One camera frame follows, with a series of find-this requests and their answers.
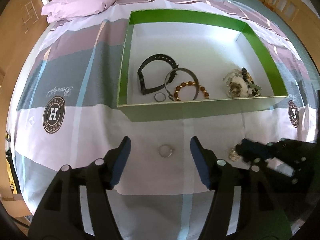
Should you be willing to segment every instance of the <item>green box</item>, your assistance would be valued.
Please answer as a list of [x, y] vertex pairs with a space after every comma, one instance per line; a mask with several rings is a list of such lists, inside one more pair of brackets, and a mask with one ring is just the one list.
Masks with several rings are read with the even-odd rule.
[[[213, 25], [241, 32], [261, 62], [274, 96], [128, 104], [128, 69], [133, 28], [137, 24], [158, 22]], [[247, 23], [222, 15], [190, 10], [153, 9], [131, 12], [122, 56], [117, 107], [132, 122], [197, 118], [260, 111], [268, 109], [286, 97], [288, 97], [288, 93], [275, 62], [259, 37]]]

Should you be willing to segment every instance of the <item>wooden headboard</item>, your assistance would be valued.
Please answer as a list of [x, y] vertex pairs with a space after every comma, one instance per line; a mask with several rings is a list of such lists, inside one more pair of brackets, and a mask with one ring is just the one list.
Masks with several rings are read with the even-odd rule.
[[266, 0], [264, 4], [277, 13], [296, 33], [320, 70], [320, 19], [301, 0]]
[[13, 217], [30, 214], [21, 194], [11, 192], [5, 158], [9, 105], [18, 76], [31, 49], [48, 27], [41, 0], [7, 1], [0, 13], [0, 200]]

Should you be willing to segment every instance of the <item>bed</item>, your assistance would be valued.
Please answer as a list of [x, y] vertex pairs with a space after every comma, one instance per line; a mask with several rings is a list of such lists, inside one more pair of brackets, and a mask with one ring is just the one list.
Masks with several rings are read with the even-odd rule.
[[[116, 109], [119, 67], [130, 12], [148, 8], [201, 10], [247, 22], [276, 62], [289, 98], [260, 112], [130, 122]], [[257, 0], [118, 0], [100, 14], [50, 24], [22, 68], [8, 115], [22, 195], [34, 213], [62, 165], [86, 166], [129, 136], [130, 157], [120, 183], [108, 192], [123, 238], [197, 239], [214, 193], [200, 181], [190, 138], [198, 136], [225, 160], [243, 138], [263, 143], [282, 137], [313, 142], [319, 88], [316, 67], [299, 39]], [[54, 95], [64, 97], [66, 113], [59, 132], [49, 134], [42, 117]], [[297, 127], [289, 118], [290, 100], [299, 110]], [[174, 153], [163, 158], [158, 149], [167, 144]], [[232, 164], [247, 167], [241, 161]], [[228, 233], [236, 229], [239, 190]], [[85, 230], [91, 233], [85, 190], [80, 192]]]

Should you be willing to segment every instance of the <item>black watch strap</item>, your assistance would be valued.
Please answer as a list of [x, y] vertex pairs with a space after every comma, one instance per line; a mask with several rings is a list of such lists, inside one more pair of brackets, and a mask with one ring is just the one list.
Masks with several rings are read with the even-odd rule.
[[[179, 65], [176, 64], [176, 62], [173, 60], [173, 58], [169, 57], [168, 55], [165, 55], [165, 54], [155, 54], [155, 55], [152, 55], [150, 57], [148, 57], [140, 66], [140, 68], [138, 69], [138, 73], [142, 71], [142, 69], [147, 65], [149, 64], [150, 62], [152, 61], [155, 61], [155, 60], [162, 60], [162, 61], [165, 61], [167, 62], [171, 67], [172, 69], [176, 69], [179, 67]], [[167, 81], [167, 84], [171, 83], [175, 77], [176, 73], [171, 73], [170, 74], [170, 78], [169, 80]], [[157, 86], [157, 87], [153, 87], [153, 88], [146, 88], [143, 92], [143, 94], [150, 94], [150, 93], [154, 93], [154, 92], [157, 92], [159, 90], [161, 90], [162, 88], [164, 88], [164, 84], [160, 85], [160, 86]]]

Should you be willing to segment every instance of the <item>bead bracelet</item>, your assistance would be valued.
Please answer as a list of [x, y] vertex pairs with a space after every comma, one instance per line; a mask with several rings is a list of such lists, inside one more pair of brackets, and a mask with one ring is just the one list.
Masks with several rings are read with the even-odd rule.
[[198, 81], [198, 78], [197, 78], [197, 76], [196, 76], [191, 70], [189, 70], [189, 69], [187, 69], [187, 68], [182, 68], [182, 67], [179, 67], [179, 68], [176, 68], [176, 69], [171, 70], [171, 71], [167, 74], [167, 76], [165, 77], [165, 79], [164, 79], [164, 88], [165, 88], [165, 90], [166, 90], [167, 93], [168, 93], [168, 98], [169, 98], [171, 101], [175, 101], [175, 100], [174, 100], [175, 97], [173, 96], [173, 94], [170, 93], [170, 91], [169, 91], [168, 88], [167, 88], [167, 80], [169, 80], [170, 74], [171, 74], [172, 72], [176, 73], [177, 71], [183, 71], [183, 72], [189, 74], [189, 75], [193, 78], [193, 81], [195, 82], [195, 87], [196, 87], [196, 94], [195, 94], [195, 96], [194, 96], [194, 98], [193, 98], [193, 100], [195, 100], [195, 99], [197, 98], [197, 96], [198, 96], [198, 93], [199, 93], [199, 81]]
[[[181, 88], [185, 87], [185, 86], [195, 86], [196, 83], [192, 82], [192, 81], [188, 81], [188, 82], [182, 82], [181, 85], [179, 85], [178, 87], [176, 87], [176, 91], [173, 94], [173, 97], [176, 99], [176, 101], [181, 101], [179, 98], [179, 91], [181, 90]], [[205, 99], [209, 99], [209, 93], [205, 90], [205, 87], [203, 86], [199, 86], [200, 91], [203, 92], [204, 98]]]

